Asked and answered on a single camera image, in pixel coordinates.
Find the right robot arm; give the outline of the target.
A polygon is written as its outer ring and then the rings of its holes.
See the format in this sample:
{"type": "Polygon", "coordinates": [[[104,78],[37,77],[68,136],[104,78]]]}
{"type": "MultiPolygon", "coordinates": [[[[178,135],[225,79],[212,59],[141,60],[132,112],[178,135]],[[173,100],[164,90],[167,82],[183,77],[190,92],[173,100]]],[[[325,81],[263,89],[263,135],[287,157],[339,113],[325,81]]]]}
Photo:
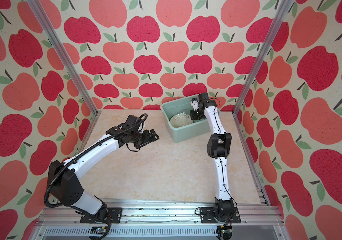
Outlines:
{"type": "Polygon", "coordinates": [[[190,111],[192,120],[208,120],[212,132],[207,153],[214,160],[217,172],[217,192],[214,210],[218,222],[230,219],[236,212],[237,204],[229,188],[227,162],[230,154],[232,135],[228,133],[220,120],[219,109],[215,100],[210,99],[208,93],[201,93],[191,100],[193,109],[190,111]]]}

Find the clear glass plate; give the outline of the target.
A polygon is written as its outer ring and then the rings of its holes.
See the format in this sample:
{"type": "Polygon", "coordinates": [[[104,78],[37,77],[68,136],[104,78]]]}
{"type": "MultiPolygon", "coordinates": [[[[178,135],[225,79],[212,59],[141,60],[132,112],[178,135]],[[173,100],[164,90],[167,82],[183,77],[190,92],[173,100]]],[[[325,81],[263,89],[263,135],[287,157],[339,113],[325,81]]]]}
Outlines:
{"type": "Polygon", "coordinates": [[[194,121],[191,119],[191,116],[187,112],[179,112],[173,115],[170,119],[170,123],[174,128],[184,127],[190,124],[193,124],[194,121]]]}

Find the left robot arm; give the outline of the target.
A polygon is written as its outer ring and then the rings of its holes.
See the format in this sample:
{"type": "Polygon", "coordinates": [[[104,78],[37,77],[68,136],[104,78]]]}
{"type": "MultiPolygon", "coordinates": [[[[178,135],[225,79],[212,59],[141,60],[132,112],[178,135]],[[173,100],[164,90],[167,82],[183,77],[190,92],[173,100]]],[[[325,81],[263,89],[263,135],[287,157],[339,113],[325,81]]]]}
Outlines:
{"type": "Polygon", "coordinates": [[[126,121],[112,127],[93,145],[64,162],[54,161],[49,166],[47,189],[43,202],[48,208],[70,207],[78,214],[97,222],[110,218],[107,204],[88,193],[81,185],[82,177],[110,153],[128,144],[134,152],[159,140],[154,130],[145,129],[147,114],[129,115],[126,121]]]}

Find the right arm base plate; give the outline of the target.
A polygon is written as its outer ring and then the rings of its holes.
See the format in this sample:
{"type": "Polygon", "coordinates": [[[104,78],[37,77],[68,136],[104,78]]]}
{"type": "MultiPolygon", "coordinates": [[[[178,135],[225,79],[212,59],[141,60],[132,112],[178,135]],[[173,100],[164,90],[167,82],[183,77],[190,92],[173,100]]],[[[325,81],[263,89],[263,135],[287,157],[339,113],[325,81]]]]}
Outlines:
{"type": "Polygon", "coordinates": [[[219,210],[214,208],[199,208],[197,215],[202,224],[240,224],[241,217],[237,208],[219,210]]]}

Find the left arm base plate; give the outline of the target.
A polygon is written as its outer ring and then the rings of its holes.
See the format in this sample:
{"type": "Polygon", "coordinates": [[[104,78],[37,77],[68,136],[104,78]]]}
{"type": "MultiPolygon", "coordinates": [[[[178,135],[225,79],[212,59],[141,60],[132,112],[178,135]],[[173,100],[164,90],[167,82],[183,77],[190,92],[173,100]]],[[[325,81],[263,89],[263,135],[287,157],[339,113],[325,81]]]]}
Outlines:
{"type": "Polygon", "coordinates": [[[76,213],[82,215],[80,222],[82,224],[119,224],[122,217],[122,208],[102,207],[95,215],[76,210],[76,213]]]}

